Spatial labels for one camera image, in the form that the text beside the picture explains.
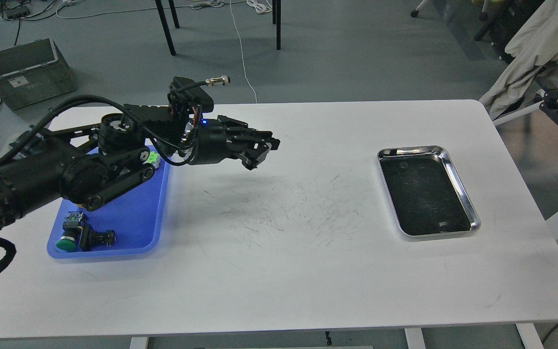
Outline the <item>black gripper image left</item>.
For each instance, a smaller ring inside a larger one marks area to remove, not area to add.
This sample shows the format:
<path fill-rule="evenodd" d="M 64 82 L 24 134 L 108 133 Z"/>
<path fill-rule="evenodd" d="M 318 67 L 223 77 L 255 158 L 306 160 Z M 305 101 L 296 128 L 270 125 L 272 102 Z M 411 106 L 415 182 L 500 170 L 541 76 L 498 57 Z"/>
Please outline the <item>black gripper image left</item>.
<path fill-rule="evenodd" d="M 254 170 L 270 151 L 279 148 L 280 140 L 273 138 L 270 131 L 250 128 L 248 123 L 225 115 L 219 115 L 217 120 L 203 117 L 203 113 L 213 111 L 214 101 L 202 86 L 230 82 L 230 77 L 203 81 L 173 77 L 168 93 L 168 149 L 183 161 L 169 159 L 170 165 L 210 165 L 229 157 Z"/>

